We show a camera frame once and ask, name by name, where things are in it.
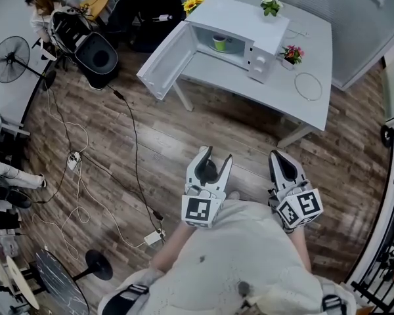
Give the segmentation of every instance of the black fan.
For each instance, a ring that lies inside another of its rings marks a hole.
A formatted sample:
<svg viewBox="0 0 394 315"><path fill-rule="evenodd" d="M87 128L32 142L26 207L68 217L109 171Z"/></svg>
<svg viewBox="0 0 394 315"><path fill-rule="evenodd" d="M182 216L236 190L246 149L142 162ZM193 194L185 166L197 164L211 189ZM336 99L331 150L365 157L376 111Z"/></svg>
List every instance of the black fan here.
<svg viewBox="0 0 394 315"><path fill-rule="evenodd" d="M28 66L30 48L23 37L11 36L0 43L0 83L10 83L18 79L26 69L44 79L43 90L49 88L56 77L56 72L40 74Z"/></svg>

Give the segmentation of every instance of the black round base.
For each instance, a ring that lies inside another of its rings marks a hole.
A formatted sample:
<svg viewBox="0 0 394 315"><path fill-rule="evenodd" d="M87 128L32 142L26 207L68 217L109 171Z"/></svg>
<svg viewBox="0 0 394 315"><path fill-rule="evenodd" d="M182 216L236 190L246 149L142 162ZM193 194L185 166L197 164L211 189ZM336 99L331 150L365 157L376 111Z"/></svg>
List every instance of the black round base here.
<svg viewBox="0 0 394 315"><path fill-rule="evenodd" d="M55 72L55 70L50 71L49 73L47 73L47 75L45 75L45 77L43 78L44 82L42 84L42 89L44 91L46 91L51 87L51 85L53 85L56 76L57 73Z"/></svg>
<svg viewBox="0 0 394 315"><path fill-rule="evenodd" d="M381 127L381 141L386 148L390 148L394 141L394 129L389 128L387 125Z"/></svg>
<svg viewBox="0 0 394 315"><path fill-rule="evenodd" d="M86 264L93 269L93 274L101 280L111 280L114 273L110 262L101 252L91 249L86 252Z"/></svg>

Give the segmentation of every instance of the green cup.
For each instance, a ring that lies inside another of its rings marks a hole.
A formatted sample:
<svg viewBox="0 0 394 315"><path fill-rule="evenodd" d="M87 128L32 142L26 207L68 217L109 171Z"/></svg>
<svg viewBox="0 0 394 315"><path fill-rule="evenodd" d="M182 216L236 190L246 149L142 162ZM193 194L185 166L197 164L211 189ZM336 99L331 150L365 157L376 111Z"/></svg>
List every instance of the green cup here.
<svg viewBox="0 0 394 315"><path fill-rule="evenodd" d="M213 41L215 42L215 48L218 51L225 51L226 49L226 37L223 35L214 35Z"/></svg>

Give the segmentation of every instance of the power strip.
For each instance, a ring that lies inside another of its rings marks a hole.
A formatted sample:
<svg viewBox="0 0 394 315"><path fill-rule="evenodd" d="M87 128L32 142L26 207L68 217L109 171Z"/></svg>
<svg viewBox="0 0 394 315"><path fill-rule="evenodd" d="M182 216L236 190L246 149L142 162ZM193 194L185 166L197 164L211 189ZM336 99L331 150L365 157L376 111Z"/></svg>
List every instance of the power strip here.
<svg viewBox="0 0 394 315"><path fill-rule="evenodd" d="M158 229L160 232L162 232L162 234L165 237L165 231ZM147 243L147 245L152 245L153 243L156 243L158 240L161 240L160 234L157 233L156 231L153 231L151 234L149 234L148 236L144 237L144 241Z"/></svg>

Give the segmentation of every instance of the person's arm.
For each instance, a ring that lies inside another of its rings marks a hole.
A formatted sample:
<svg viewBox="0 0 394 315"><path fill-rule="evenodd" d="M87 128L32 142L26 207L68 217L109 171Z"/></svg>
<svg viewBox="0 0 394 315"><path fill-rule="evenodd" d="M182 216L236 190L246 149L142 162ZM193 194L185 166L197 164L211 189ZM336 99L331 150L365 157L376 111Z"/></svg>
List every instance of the person's arm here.
<svg viewBox="0 0 394 315"><path fill-rule="evenodd" d="M296 247L303 264L308 272L311 273L311 261L309 260L307 242L305 241L305 229L303 226L296 228L291 234L288 234L290 240Z"/></svg>
<svg viewBox="0 0 394 315"><path fill-rule="evenodd" d="M38 31L37 31L37 34L38 34L38 36L39 36L40 38L42 38L42 40L43 40L45 43L48 43L48 42L51 41L50 35L48 35L48 33L47 33L44 29L38 30Z"/></svg>
<svg viewBox="0 0 394 315"><path fill-rule="evenodd" d="M162 249L150 261L150 266L164 273L168 272L195 230L196 228L181 221Z"/></svg>

